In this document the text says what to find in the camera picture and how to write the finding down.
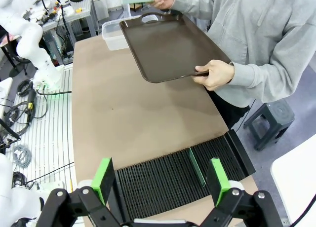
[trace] black pants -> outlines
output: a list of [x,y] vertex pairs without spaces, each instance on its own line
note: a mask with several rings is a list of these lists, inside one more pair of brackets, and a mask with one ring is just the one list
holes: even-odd
[[236,107],[223,100],[214,91],[206,91],[208,95],[211,97],[218,112],[222,116],[224,122],[226,123],[229,129],[231,129],[235,125],[235,123],[237,123],[240,120],[240,118],[243,117],[245,113],[250,110],[249,106],[247,106],[246,108]]

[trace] brown tray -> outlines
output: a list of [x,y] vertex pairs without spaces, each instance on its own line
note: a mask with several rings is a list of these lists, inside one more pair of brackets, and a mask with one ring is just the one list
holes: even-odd
[[[146,22],[150,15],[158,21]],[[195,66],[212,59],[230,63],[226,54],[182,14],[146,13],[119,25],[143,78],[149,82],[197,76]]]

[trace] screw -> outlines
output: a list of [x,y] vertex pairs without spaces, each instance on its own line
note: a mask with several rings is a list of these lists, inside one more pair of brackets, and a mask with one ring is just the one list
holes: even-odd
[[262,192],[260,192],[260,193],[258,194],[258,197],[259,197],[260,199],[263,199],[263,198],[265,198],[265,194],[262,193]]
[[233,190],[233,195],[234,195],[234,196],[238,196],[238,195],[239,195],[239,191],[238,191],[237,189],[234,189],[234,190]]

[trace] brown cardboard surface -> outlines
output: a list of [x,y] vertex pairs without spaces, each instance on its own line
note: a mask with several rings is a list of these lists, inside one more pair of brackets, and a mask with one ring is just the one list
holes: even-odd
[[[129,49],[109,51],[101,37],[76,43],[72,97],[78,182],[92,179],[103,157],[112,157],[118,169],[228,130],[204,88],[191,78],[149,83],[142,78]],[[251,177],[243,183],[246,190],[256,189]],[[157,217],[202,220],[206,207],[208,210],[213,204],[203,198]]]

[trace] hoodie sleeve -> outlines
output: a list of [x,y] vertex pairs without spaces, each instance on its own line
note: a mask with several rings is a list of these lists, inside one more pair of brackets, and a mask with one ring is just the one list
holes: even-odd
[[245,86],[262,102],[276,101],[294,93],[304,69],[316,51],[316,25],[291,28],[275,46],[270,63],[263,66],[231,62],[235,75],[230,85]]
[[171,9],[198,19],[211,20],[215,0],[174,0]]

